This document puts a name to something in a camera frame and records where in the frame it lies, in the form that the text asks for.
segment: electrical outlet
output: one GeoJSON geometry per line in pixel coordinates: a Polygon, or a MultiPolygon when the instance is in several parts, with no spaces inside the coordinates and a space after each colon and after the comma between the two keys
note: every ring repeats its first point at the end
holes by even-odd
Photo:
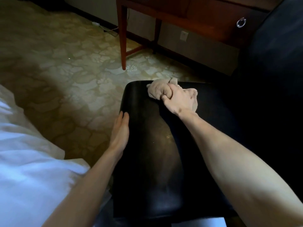
{"type": "Polygon", "coordinates": [[[180,40],[186,41],[187,40],[187,36],[188,36],[188,32],[181,31],[180,40]]]}

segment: wooden desk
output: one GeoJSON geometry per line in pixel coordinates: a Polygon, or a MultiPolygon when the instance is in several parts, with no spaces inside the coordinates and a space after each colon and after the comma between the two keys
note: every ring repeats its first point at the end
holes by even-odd
{"type": "Polygon", "coordinates": [[[126,69],[126,56],[145,46],[126,51],[127,8],[156,18],[154,41],[156,46],[162,21],[177,25],[216,41],[244,47],[268,11],[223,0],[116,0],[121,61],[126,69]]]}

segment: wall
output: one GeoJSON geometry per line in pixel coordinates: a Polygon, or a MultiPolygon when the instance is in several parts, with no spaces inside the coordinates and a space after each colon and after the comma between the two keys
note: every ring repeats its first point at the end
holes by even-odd
{"type": "MultiPolygon", "coordinates": [[[[65,0],[89,14],[118,25],[116,0],[65,0]]],[[[155,19],[130,10],[127,30],[153,40],[155,19]]],[[[187,42],[179,39],[182,29],[163,23],[159,45],[198,61],[210,68],[231,75],[237,66],[238,49],[190,32],[187,42]]]]}

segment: white bedsheet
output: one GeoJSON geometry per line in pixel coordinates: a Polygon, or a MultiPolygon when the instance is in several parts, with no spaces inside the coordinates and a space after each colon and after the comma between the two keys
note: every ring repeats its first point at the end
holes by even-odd
{"type": "Polygon", "coordinates": [[[38,227],[89,169],[42,137],[0,85],[0,226],[38,227]]]}

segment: forearm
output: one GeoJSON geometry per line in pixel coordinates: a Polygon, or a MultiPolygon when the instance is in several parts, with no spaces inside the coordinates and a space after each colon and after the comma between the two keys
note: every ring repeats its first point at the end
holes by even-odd
{"type": "Polygon", "coordinates": [[[178,116],[194,137],[214,180],[246,225],[303,224],[302,203],[271,167],[196,113],[185,110],[178,116]]]}
{"type": "Polygon", "coordinates": [[[55,209],[43,227],[93,226],[118,159],[115,151],[107,150],[55,209]]]}

